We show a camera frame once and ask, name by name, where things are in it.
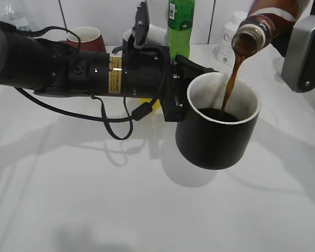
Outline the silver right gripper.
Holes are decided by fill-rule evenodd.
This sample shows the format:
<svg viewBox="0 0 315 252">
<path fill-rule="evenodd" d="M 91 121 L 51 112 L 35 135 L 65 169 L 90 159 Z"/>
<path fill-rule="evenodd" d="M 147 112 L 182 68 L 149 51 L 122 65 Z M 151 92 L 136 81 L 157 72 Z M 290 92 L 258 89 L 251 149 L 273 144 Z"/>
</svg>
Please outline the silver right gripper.
<svg viewBox="0 0 315 252">
<path fill-rule="evenodd" d="M 310 14 L 294 28 L 277 37 L 272 45 L 280 52 L 273 60 L 283 82 L 294 92 L 309 92 L 315 88 L 315 1 Z"/>
</svg>

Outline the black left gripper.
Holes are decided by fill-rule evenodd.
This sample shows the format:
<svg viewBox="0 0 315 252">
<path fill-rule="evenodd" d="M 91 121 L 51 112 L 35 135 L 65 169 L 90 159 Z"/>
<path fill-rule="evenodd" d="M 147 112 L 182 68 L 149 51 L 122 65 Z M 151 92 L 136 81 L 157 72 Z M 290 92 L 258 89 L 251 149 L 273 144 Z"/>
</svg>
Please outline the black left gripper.
<svg viewBox="0 0 315 252">
<path fill-rule="evenodd" d="M 131 112 L 131 118 L 140 121 L 153 111 L 159 101 L 166 122 L 180 122 L 185 86 L 205 73 L 215 72 L 196 64 L 183 55 L 170 61 L 165 46 L 145 46 L 122 54 L 122 93 L 130 98 L 149 99 Z"/>
</svg>

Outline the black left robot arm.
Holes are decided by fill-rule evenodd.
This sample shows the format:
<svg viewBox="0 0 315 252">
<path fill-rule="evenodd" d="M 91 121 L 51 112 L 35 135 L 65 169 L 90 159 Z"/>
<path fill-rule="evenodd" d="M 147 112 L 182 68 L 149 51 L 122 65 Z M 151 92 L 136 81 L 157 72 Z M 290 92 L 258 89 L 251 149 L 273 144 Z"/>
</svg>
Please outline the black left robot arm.
<svg viewBox="0 0 315 252">
<path fill-rule="evenodd" d="M 190 82 L 209 72 L 183 56 L 171 62 L 166 46 L 112 55 L 43 39 L 45 32 L 0 22 L 0 85 L 25 96 L 148 98 L 161 103 L 167 122 L 178 122 Z"/>
</svg>

